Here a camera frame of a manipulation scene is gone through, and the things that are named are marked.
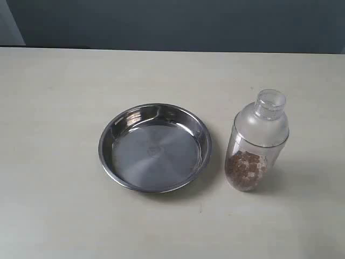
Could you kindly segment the clear plastic shaker bottle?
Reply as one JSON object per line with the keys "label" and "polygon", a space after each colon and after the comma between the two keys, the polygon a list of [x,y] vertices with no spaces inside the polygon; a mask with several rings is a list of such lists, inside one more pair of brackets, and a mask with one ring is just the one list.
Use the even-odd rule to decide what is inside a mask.
{"label": "clear plastic shaker bottle", "polygon": [[235,116],[225,164],[226,160],[238,151],[265,156],[267,172],[264,178],[274,166],[289,137],[285,105],[286,97],[280,91],[273,89],[260,91],[256,101],[246,105]]}

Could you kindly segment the brown pellet food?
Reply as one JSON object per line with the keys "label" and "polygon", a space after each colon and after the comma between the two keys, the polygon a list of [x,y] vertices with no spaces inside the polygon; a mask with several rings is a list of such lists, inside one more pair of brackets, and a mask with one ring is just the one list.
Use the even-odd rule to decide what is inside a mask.
{"label": "brown pellet food", "polygon": [[267,172],[267,159],[247,151],[238,151],[226,160],[225,172],[229,183],[237,190],[253,190]]}

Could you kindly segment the round stainless steel plate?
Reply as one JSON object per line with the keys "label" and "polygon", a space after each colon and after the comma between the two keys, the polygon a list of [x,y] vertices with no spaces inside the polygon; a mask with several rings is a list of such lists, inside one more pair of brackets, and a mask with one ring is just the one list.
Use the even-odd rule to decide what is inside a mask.
{"label": "round stainless steel plate", "polygon": [[104,128],[98,155],[107,175],[143,193],[167,193],[194,181],[207,167],[212,139],[190,111],[171,104],[142,104]]}

